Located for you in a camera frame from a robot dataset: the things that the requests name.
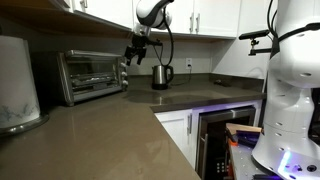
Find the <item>white wall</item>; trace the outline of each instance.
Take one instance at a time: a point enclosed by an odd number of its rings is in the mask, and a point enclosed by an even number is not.
[[[267,29],[267,10],[270,0],[242,0],[238,27],[238,36],[243,33]],[[270,48],[268,37],[257,38],[260,41],[256,49]],[[265,79],[270,53],[248,56],[250,40],[234,40],[213,44],[212,73]]]
[[[98,37],[79,37],[63,35],[47,35],[30,28],[18,25],[0,17],[4,35],[20,37],[28,40],[31,52],[35,51],[65,51],[70,49],[102,51],[123,55],[131,39],[112,39]],[[210,73],[212,71],[212,45],[210,43],[175,42],[175,52],[172,66],[176,74],[189,73],[185,68],[185,59],[193,58],[192,73]],[[170,55],[170,44],[164,42],[163,61],[167,62]],[[128,68],[130,75],[152,74],[152,66],[160,64],[151,46],[148,47],[146,58],[140,66],[133,59]]]

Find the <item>kettle handle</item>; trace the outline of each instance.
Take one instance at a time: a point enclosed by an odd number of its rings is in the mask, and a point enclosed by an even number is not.
[[[167,84],[169,83],[169,82],[171,82],[172,81],[172,79],[173,79],[173,67],[172,66],[166,66],[166,72],[167,72],[167,70],[170,70],[170,79],[167,79]]]

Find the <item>toaster oven glass window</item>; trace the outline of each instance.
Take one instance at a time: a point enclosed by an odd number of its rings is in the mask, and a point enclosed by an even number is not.
[[[75,94],[120,86],[115,58],[69,58],[67,64]]]

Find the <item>lower cabinet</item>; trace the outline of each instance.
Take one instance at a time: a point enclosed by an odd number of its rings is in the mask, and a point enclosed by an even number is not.
[[[191,113],[192,110],[188,109],[156,113],[155,115],[183,155],[194,167],[195,161],[192,161],[194,159],[192,154],[193,144],[191,144],[191,136],[193,135],[193,132],[191,132]]]
[[[253,106],[256,109],[253,126],[258,126],[262,100],[219,104],[193,109],[155,113],[162,126],[194,169],[197,169],[199,115],[225,109]]]

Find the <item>black cable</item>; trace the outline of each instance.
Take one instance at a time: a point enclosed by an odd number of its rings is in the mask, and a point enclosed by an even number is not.
[[[152,46],[152,47],[153,47],[153,49],[154,49],[154,52],[156,52],[157,58],[159,59],[159,61],[160,61],[160,63],[161,63],[161,58],[160,58],[160,56],[159,56],[159,54],[158,54],[158,51],[156,50],[156,47],[155,47],[155,46]]]
[[[163,52],[163,45],[161,46],[160,59],[162,59],[162,52]]]
[[[271,41],[273,41],[273,39],[268,35],[268,37],[269,37],[269,39],[271,40]]]
[[[278,10],[276,10],[276,12],[274,12],[274,14],[273,14],[273,17],[272,17],[272,20],[271,20],[271,28],[273,29],[273,23],[274,23],[274,19],[275,19],[275,17],[276,17],[276,15],[277,15],[277,13],[278,13]]]
[[[178,84],[170,84],[171,86],[180,86],[180,85],[183,85],[183,84],[187,84],[191,81],[191,70],[192,70],[192,66],[190,68],[190,72],[189,72],[189,78],[186,82],[183,82],[183,83],[178,83]]]
[[[164,18],[164,25],[166,26],[166,28],[168,29],[168,33],[170,35],[170,41],[171,41],[171,53],[170,53],[170,59],[167,65],[165,66],[169,66],[171,61],[172,61],[172,57],[173,57],[173,52],[174,52],[174,44],[173,44],[173,37],[172,37],[172,33],[171,33],[171,29],[167,23],[167,19],[166,19],[166,7],[163,8],[163,18]]]
[[[270,25],[270,11],[271,11],[271,7],[272,7],[272,2],[273,2],[273,0],[270,1],[269,8],[268,8],[267,25],[268,25],[268,29],[269,29],[269,31],[271,32],[271,34],[272,34],[274,37],[278,37],[277,33],[273,30],[273,28],[272,28],[271,25]]]

